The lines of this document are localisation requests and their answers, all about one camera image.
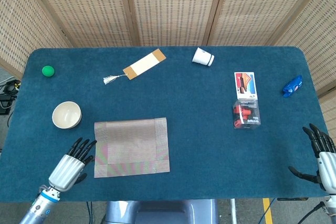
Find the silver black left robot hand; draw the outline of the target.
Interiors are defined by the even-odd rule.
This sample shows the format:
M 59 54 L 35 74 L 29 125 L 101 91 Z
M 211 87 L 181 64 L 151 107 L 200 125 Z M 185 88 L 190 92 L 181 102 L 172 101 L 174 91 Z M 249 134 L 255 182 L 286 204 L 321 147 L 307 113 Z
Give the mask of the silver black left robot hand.
M 49 176 L 50 186 L 59 192 L 65 192 L 85 179 L 86 174 L 82 174 L 82 171 L 93 161 L 93 155 L 88 154 L 96 143 L 96 140 L 91 142 L 89 139 L 83 141 L 82 137 L 78 138 Z

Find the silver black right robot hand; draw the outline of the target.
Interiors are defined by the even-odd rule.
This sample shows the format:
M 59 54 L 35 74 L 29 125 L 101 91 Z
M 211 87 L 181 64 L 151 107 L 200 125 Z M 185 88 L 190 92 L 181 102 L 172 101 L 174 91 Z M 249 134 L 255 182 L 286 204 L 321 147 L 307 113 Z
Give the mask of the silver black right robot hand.
M 311 142 L 318 166 L 317 174 L 301 173 L 292 166 L 289 166 L 288 169 L 294 176 L 319 184 L 328 195 L 335 196 L 335 143 L 328 134 L 311 123 L 309 128 L 303 126 L 302 129 Z

